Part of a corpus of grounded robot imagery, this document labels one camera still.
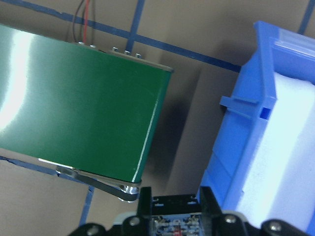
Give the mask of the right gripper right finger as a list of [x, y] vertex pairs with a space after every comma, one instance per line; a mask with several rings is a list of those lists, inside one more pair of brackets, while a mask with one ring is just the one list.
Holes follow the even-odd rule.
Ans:
[[239, 212], [224, 213], [208, 186], [199, 188], [201, 225], [205, 236], [307, 236], [308, 233], [280, 219], [270, 219], [260, 227], [240, 216]]

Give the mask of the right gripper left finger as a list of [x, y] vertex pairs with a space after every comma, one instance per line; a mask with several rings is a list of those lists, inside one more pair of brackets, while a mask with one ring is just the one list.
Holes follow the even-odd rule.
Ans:
[[142, 187], [135, 215], [129, 216], [121, 224], [109, 230], [97, 223], [87, 223], [70, 233], [71, 236], [150, 236], [152, 218], [152, 189]]

